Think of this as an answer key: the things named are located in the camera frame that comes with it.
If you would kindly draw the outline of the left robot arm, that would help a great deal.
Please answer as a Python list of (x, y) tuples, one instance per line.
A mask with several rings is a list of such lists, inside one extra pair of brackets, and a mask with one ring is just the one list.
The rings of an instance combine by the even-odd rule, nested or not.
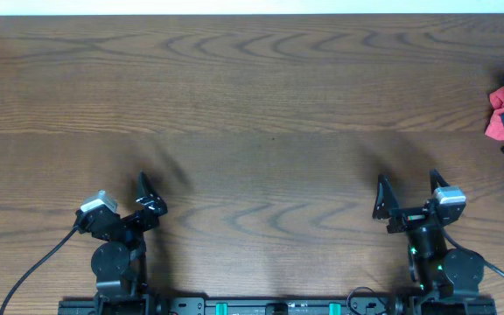
[(77, 231), (103, 241), (91, 258), (97, 314), (169, 312), (169, 303), (149, 288), (144, 239), (144, 233), (157, 228), (159, 217), (168, 209), (144, 172), (137, 178), (136, 203), (142, 208), (122, 217), (117, 213), (117, 202), (100, 190), (85, 199), (75, 213)]

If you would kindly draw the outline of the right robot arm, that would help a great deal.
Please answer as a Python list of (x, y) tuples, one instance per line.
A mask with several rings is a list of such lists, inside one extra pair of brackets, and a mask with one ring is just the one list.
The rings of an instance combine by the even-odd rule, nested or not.
[(446, 245), (445, 226), (466, 207), (463, 191), (430, 172), (431, 196), (423, 205), (402, 207), (383, 174), (377, 179), (372, 218), (386, 220), (387, 232), (408, 238), (409, 272), (420, 292), (388, 301), (389, 314), (468, 314), (479, 297), (484, 263), (479, 256)]

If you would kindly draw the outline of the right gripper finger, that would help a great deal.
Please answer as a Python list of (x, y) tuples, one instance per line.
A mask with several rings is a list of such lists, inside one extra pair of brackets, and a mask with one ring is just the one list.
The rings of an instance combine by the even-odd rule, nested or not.
[(398, 208), (399, 203), (388, 178), (380, 174), (377, 180), (377, 194), (372, 218), (376, 220), (389, 219)]
[(430, 170), (430, 191), (434, 193), (438, 188), (448, 187), (449, 184), (436, 169)]

